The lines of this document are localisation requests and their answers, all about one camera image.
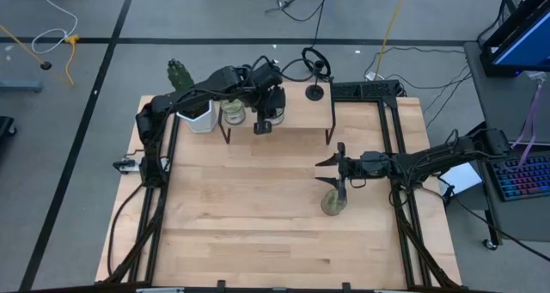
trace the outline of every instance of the green plant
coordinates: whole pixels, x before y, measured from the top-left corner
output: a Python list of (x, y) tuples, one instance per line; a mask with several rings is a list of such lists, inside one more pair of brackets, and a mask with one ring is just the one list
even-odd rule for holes
[[(193, 88), (195, 82), (191, 78), (191, 74), (180, 61), (171, 59), (168, 61), (168, 80), (176, 91), (186, 92)], [(180, 113), (190, 119), (196, 119), (202, 114), (208, 112), (209, 103), (203, 103), (198, 105), (191, 105), (189, 107), (182, 108)]]

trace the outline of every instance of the glass jar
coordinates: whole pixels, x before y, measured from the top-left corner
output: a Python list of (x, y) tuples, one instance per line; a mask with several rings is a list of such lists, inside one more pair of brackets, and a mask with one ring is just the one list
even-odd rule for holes
[(239, 100), (220, 102), (223, 111), (223, 119), (230, 125), (239, 125), (244, 121), (247, 115), (244, 112), (244, 104)]

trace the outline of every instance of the caster wheel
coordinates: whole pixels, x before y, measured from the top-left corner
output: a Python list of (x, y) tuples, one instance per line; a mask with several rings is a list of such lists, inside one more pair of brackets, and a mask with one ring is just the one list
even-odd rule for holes
[(17, 134), (17, 128), (14, 127), (14, 126), (11, 126), (11, 127), (9, 128), (8, 134), (9, 134), (10, 136), (14, 136), (15, 134)]
[(325, 194), (325, 197), (321, 201), (321, 209), (329, 216), (338, 215), (347, 205), (347, 198), (345, 200), (338, 200), (338, 191), (331, 190)]
[(485, 246), (487, 249), (489, 249), (491, 251), (495, 251), (498, 248), (498, 245), (493, 245), (492, 242), (489, 241), (489, 240), (484, 240), (483, 241), (483, 246)]

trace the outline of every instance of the wooden table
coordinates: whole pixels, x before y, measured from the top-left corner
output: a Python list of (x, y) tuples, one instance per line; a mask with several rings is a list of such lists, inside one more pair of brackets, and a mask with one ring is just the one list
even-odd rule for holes
[[(144, 96), (140, 107), (150, 99)], [(399, 98), (398, 104), (407, 151), (429, 148), (419, 100)], [(236, 131), (226, 144), (218, 127), (193, 134), (180, 122), (153, 285), (212, 287), (226, 280), (228, 287), (320, 289), (349, 282), (354, 289), (405, 289), (387, 179), (368, 180), (362, 189), (348, 185), (347, 207), (336, 217), (321, 210), (331, 186), (314, 177), (334, 175), (336, 168), (314, 165), (331, 156), (337, 142), (345, 142), (351, 157), (383, 151), (375, 104), (337, 102), (335, 110), (336, 129), (328, 146), (322, 129), (281, 128), (264, 136), (252, 129)], [(393, 136), (389, 110), (387, 116)], [(397, 150), (394, 139), (392, 144)], [(128, 150), (139, 148), (134, 128)], [(113, 214), (139, 183), (138, 174), (121, 177)], [(427, 180), (425, 187), (439, 190), (435, 180)], [(415, 193), (425, 245), (460, 283), (441, 200)], [(143, 196), (141, 191), (117, 222), (114, 265), (135, 241)], [(410, 248), (420, 284), (418, 256)], [(148, 254), (146, 246), (138, 279)], [(107, 241), (97, 279), (106, 276)]]

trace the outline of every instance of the white cable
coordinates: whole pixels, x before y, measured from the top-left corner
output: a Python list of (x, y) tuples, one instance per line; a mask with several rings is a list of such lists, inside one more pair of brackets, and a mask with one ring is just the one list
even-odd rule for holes
[[(65, 9), (60, 8), (59, 6), (57, 6), (56, 4), (54, 4), (54, 3), (53, 3), (52, 1), (50, 1), (50, 0), (46, 0), (46, 1), (47, 1), (51, 6), (53, 6), (54, 8), (59, 9), (59, 10), (61, 10), (62, 12), (64, 12), (65, 14), (72, 16), (72, 17), (75, 19), (75, 26), (74, 26), (74, 27), (71, 29), (71, 31), (68, 32), (68, 33), (67, 33), (67, 31), (63, 30), (62, 28), (54, 28), (54, 29), (51, 29), (51, 30), (47, 30), (47, 31), (45, 31), (44, 33), (39, 34), (38, 36), (36, 36), (36, 37), (34, 38), (33, 42), (31, 42), (31, 49), (33, 49), (33, 52), (36, 53), (36, 54), (45, 54), (45, 53), (51, 52), (52, 50), (54, 50), (55, 48), (57, 48), (61, 43), (63, 43), (63, 41), (64, 41), (66, 38), (68, 38), (73, 32), (75, 32), (76, 25), (78, 24), (78, 18), (77, 18), (75, 15), (73, 15), (72, 13), (70, 13), (69, 11), (67, 11), (67, 10), (65, 10)], [(57, 32), (57, 31), (63, 32), (63, 38), (62, 38), (61, 40), (59, 40), (59, 42), (58, 42), (56, 45), (52, 46), (50, 49), (45, 50), (45, 51), (43, 51), (43, 52), (38, 52), (38, 51), (34, 48), (34, 44), (35, 44), (36, 40), (38, 40), (39, 38), (43, 37), (43, 36), (46, 35), (46, 34), (49, 34), (49, 33), (51, 33), (51, 32)]]

